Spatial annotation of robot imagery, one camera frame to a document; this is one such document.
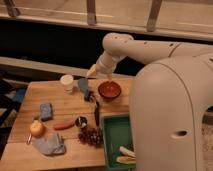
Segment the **blue cloth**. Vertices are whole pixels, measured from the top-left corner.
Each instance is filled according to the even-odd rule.
[[[15,102],[22,103],[25,93],[26,93],[26,89],[18,89],[16,91],[15,96],[12,98],[12,100]]]

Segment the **food item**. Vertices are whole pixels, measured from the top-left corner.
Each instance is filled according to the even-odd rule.
[[[103,135],[100,128],[88,128],[81,129],[78,134],[78,138],[82,143],[88,143],[99,147],[103,144]]]
[[[125,156],[129,156],[129,157],[135,157],[135,153],[123,146],[120,146],[119,151],[125,155]]]
[[[122,164],[136,164],[135,158],[129,156],[119,156],[116,158],[116,161]]]
[[[75,120],[70,120],[64,123],[57,123],[53,125],[53,128],[55,130],[63,130],[63,129],[68,129],[71,128],[75,125]]]
[[[39,120],[34,120],[33,123],[30,125],[30,133],[34,137],[40,137],[43,135],[45,127],[43,123]]]
[[[106,99],[114,99],[121,94],[121,87],[114,81],[106,81],[99,85],[98,92]]]

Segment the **small container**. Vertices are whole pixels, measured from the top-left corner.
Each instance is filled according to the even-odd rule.
[[[60,78],[61,84],[64,86],[64,89],[68,93],[73,92],[74,87],[74,78],[72,75],[66,74]]]

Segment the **blue sponge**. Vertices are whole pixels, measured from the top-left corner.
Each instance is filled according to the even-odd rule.
[[[40,105],[40,119],[42,121],[47,121],[52,119],[53,112],[52,112],[52,105],[51,103],[43,103]]]

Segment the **railing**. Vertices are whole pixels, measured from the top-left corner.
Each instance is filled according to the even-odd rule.
[[[213,41],[212,0],[0,0],[0,18]]]

